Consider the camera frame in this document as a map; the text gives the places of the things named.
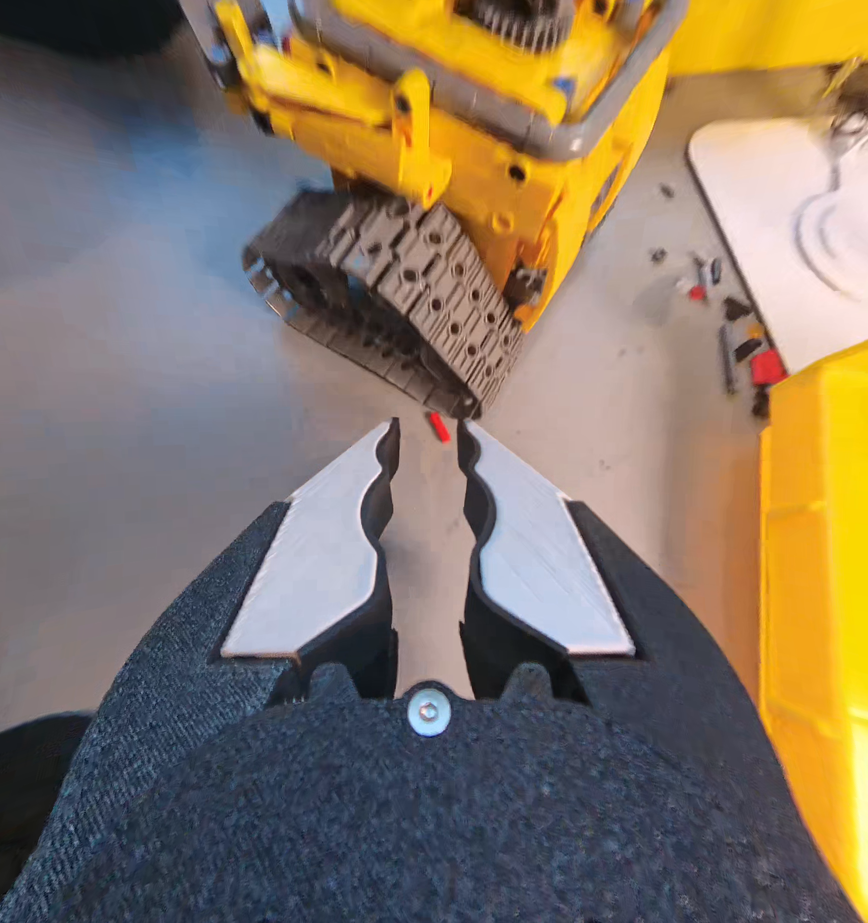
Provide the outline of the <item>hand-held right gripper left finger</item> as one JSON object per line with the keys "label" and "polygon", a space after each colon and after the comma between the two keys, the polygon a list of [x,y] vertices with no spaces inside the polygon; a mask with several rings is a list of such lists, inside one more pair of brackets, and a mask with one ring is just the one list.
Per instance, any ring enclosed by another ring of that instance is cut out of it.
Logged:
{"label": "hand-held right gripper left finger", "polygon": [[223,659],[289,659],[363,631],[392,604],[380,537],[393,513],[399,419],[378,424],[295,490],[220,646]]}

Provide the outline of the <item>yellow tracked toy robot body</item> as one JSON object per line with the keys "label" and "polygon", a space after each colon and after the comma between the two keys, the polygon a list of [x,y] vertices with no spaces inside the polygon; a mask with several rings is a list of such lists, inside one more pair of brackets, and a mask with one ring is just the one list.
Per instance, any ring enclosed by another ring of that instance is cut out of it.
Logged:
{"label": "yellow tracked toy robot body", "polygon": [[245,245],[255,292],[479,419],[636,167],[689,5],[182,2],[219,86],[332,174]]}

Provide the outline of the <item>white book stand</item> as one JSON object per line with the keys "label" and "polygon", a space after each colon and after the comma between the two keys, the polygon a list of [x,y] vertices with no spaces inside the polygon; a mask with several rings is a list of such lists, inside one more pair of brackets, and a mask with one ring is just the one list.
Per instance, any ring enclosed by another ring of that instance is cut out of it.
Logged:
{"label": "white book stand", "polygon": [[868,340],[868,114],[717,121],[688,155],[786,370]]}

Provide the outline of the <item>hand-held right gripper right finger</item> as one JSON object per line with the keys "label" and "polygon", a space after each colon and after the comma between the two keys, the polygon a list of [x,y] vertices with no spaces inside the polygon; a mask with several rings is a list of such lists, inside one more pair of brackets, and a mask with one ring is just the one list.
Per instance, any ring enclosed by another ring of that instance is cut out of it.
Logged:
{"label": "hand-held right gripper right finger", "polygon": [[575,658],[637,645],[581,536],[571,498],[476,422],[458,426],[471,587],[497,616]]}

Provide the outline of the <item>scattered small building pieces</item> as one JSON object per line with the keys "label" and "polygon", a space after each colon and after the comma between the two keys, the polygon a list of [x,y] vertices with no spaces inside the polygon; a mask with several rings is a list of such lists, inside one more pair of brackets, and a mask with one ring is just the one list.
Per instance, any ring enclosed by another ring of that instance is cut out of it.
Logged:
{"label": "scattered small building pieces", "polygon": [[695,184],[659,183],[652,229],[642,237],[647,272],[636,306],[663,333],[683,387],[747,402],[769,419],[772,391],[787,377],[740,263]]}

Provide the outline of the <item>yellow plastic bin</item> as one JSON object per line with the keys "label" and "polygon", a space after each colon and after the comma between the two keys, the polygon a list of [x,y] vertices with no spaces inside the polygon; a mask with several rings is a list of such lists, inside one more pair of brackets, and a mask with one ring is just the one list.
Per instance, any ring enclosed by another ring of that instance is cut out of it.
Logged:
{"label": "yellow plastic bin", "polygon": [[868,1],[691,1],[671,76],[868,61]]}
{"label": "yellow plastic bin", "polygon": [[868,340],[776,384],[760,435],[758,705],[868,921]]}

